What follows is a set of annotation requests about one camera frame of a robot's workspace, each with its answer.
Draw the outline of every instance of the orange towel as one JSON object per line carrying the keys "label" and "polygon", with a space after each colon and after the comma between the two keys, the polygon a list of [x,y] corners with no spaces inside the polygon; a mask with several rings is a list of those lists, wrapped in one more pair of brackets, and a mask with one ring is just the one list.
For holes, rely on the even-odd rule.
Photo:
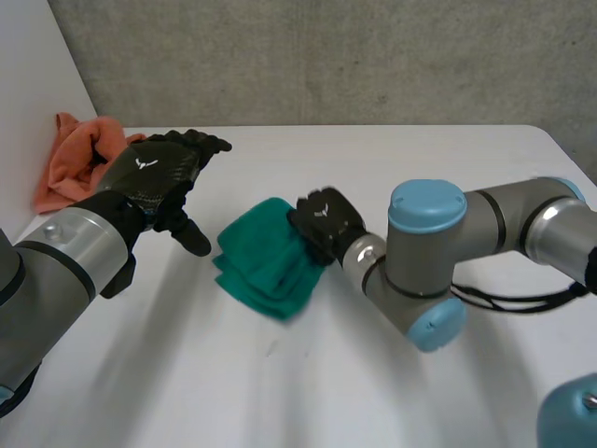
{"label": "orange towel", "polygon": [[47,213],[89,198],[114,159],[142,133],[125,138],[115,119],[79,122],[67,113],[56,116],[58,135],[34,196],[37,213]]}

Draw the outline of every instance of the blue cap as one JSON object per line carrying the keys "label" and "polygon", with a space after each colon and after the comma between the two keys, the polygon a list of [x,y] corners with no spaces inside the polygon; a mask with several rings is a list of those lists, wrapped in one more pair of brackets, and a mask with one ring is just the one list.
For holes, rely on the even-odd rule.
{"label": "blue cap", "polygon": [[407,233],[435,233],[466,213],[465,194],[447,180],[415,179],[398,185],[388,209],[390,224]]}
{"label": "blue cap", "polygon": [[565,383],[549,393],[537,416],[538,446],[594,448],[597,409],[584,404],[587,395],[597,396],[597,373]]}
{"label": "blue cap", "polygon": [[429,353],[458,336],[465,323],[465,305],[457,297],[450,297],[425,311],[406,336],[419,350]]}
{"label": "blue cap", "polygon": [[12,392],[12,390],[10,390],[8,387],[0,385],[0,404],[2,404],[7,399],[12,398],[13,395],[15,394],[14,392]]}
{"label": "blue cap", "polygon": [[576,186],[576,184],[572,180],[564,179],[563,177],[550,177],[549,179],[559,180],[575,194],[577,199],[579,199],[583,203],[585,203],[587,201],[585,199],[585,196],[582,194],[580,189]]}

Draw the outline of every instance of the folded green cloth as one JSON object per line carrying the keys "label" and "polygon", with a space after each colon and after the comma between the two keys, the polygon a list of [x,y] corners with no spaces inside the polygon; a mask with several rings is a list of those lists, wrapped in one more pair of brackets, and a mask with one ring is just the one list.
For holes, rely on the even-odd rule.
{"label": "folded green cloth", "polygon": [[286,320],[305,306],[324,267],[286,219],[292,206],[279,198],[259,203],[217,237],[223,254],[216,282],[254,310]]}

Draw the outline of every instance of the gray wall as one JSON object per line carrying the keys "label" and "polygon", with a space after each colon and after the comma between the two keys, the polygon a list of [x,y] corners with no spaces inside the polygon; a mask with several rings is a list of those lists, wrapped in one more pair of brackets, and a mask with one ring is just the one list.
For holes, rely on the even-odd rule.
{"label": "gray wall", "polygon": [[527,123],[597,180],[594,0],[50,0],[127,126]]}

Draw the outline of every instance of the robotic arm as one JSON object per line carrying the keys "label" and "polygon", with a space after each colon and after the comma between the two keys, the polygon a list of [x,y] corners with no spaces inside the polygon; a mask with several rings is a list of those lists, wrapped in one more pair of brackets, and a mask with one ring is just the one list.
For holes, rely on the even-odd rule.
{"label": "robotic arm", "polygon": [[98,192],[55,214],[14,247],[0,231],[0,416],[97,294],[129,286],[143,231],[171,232],[197,256],[211,246],[183,211],[200,171],[228,142],[188,131],[153,135],[114,161]]}
{"label": "robotic arm", "polygon": [[[443,180],[411,180],[392,193],[387,242],[367,232],[358,212],[333,188],[299,199],[288,219],[318,261],[337,259],[354,286],[423,352],[458,335],[466,319],[463,301],[498,312],[537,313],[597,291],[597,214],[562,179],[467,193]],[[553,266],[575,283],[535,298],[492,296],[452,283],[456,263],[510,250]],[[535,306],[504,308],[496,301]],[[555,389],[541,406],[536,431],[541,448],[595,446],[597,373]]]}

